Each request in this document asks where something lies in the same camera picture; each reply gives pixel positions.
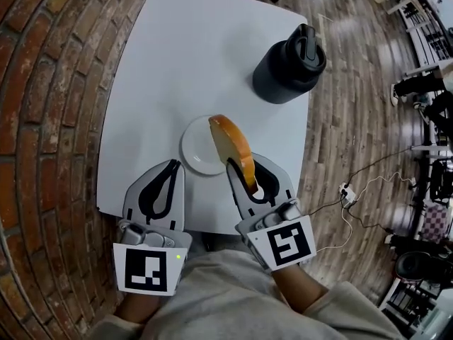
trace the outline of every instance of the black water bottle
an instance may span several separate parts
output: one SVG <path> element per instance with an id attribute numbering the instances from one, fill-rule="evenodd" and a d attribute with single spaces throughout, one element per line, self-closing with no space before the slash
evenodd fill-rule
<path id="1" fill-rule="evenodd" d="M 267 102 L 286 103 L 313 89 L 325 68 L 314 28 L 301 24 L 268 50 L 253 72 L 253 88 Z"/>

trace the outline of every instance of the plate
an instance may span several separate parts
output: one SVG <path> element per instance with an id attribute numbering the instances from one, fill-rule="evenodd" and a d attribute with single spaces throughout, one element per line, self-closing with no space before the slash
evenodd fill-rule
<path id="1" fill-rule="evenodd" d="M 185 129 L 181 149 L 188 165 L 204 175 L 219 175 L 225 171 L 212 139 L 209 116 L 192 121 Z"/>

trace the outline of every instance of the power strip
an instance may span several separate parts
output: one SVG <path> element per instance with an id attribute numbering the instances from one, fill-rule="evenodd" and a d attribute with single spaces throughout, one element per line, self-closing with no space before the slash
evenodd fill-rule
<path id="1" fill-rule="evenodd" d="M 352 191 L 351 185 L 341 183 L 338 192 L 342 196 L 341 204 L 345 209 L 349 208 L 355 202 L 355 193 Z"/>

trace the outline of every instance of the checkered cloth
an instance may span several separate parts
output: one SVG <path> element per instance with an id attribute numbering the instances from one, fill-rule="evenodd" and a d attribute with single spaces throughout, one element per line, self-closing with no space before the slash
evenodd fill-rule
<path id="1" fill-rule="evenodd" d="M 423 223 L 420 236 L 427 241 L 439 243 L 445 238 L 449 220 L 447 218 L 447 208 L 440 204 L 434 204 L 426 210 L 425 221 Z"/>

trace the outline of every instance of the bread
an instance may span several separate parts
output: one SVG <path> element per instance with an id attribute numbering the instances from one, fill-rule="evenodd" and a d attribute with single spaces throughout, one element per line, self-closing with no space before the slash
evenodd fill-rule
<path id="1" fill-rule="evenodd" d="M 228 158 L 232 158 L 241 169 L 249 191 L 256 193 L 258 187 L 255 180 L 255 163 L 247 139 L 224 115 L 212 116 L 209 121 L 220 160 L 227 165 Z"/>

